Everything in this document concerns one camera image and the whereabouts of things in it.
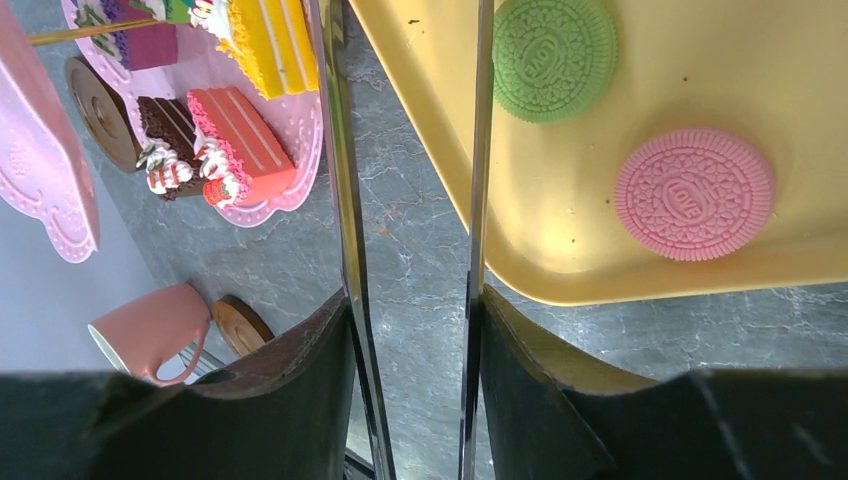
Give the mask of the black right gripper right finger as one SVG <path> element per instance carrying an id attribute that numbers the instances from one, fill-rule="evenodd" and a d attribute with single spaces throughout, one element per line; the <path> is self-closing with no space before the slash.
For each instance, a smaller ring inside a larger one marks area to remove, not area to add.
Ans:
<path id="1" fill-rule="evenodd" d="M 482 391 L 500 479 L 843 479 L 843 369 L 606 363 L 483 292 Z"/>

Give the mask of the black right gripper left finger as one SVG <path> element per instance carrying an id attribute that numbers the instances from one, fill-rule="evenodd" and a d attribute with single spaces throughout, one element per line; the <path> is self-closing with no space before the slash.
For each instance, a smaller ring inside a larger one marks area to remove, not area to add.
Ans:
<path id="1" fill-rule="evenodd" d="M 117 372 L 5 374 L 5 479 L 339 479 L 355 371 L 338 292 L 190 385 Z"/>

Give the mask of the red strawberry cake slice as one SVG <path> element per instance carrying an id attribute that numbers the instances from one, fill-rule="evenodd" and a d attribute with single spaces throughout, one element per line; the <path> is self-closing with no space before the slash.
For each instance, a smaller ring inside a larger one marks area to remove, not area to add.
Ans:
<path id="1" fill-rule="evenodd" d="M 297 171 L 281 142 L 236 87 L 192 89 L 195 158 L 203 196 L 221 210 L 253 205 L 283 193 Z"/>

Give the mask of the chocolate cake slice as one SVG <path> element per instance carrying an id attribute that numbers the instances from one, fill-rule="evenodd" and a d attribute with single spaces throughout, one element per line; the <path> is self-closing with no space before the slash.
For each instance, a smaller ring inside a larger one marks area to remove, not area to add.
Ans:
<path id="1" fill-rule="evenodd" d="M 205 179 L 195 158 L 195 124 L 178 100 L 139 97 L 145 139 L 136 167 L 145 173 L 149 190 L 163 201 L 202 193 Z"/>

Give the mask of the yellow cake slice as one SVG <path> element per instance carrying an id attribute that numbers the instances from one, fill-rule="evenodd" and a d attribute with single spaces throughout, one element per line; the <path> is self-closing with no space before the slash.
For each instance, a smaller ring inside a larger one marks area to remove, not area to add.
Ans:
<path id="1" fill-rule="evenodd" d="M 218 40 L 265 99 L 319 89 L 317 63 L 300 1 L 211 0 L 188 4 L 189 23 Z"/>

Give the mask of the purple cake slice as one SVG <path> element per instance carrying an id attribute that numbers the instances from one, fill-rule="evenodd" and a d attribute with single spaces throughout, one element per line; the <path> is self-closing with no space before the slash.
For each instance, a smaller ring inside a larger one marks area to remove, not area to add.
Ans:
<path id="1" fill-rule="evenodd" d="M 71 27 L 111 25 L 151 18 L 131 1 L 71 1 Z M 99 61 L 118 73 L 173 65 L 178 60 L 176 27 L 156 24 L 94 35 L 77 41 L 89 61 Z"/>

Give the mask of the metal serving tongs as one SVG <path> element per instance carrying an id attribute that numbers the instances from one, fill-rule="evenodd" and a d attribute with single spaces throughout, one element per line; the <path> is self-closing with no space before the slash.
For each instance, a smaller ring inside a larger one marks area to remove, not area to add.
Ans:
<path id="1" fill-rule="evenodd" d="M 370 448 L 377 478 L 393 479 L 396 469 L 370 315 L 360 183 L 351 129 L 343 7 L 339 1 L 310 1 L 307 5 L 310 10 L 310 35 L 319 70 L 325 152 L 340 231 L 341 273 L 353 314 L 354 350 Z M 493 116 L 494 10 L 491 1 L 478 4 L 470 245 L 457 474 L 460 479 L 476 476 L 478 396 L 485 318 L 485 231 Z"/>

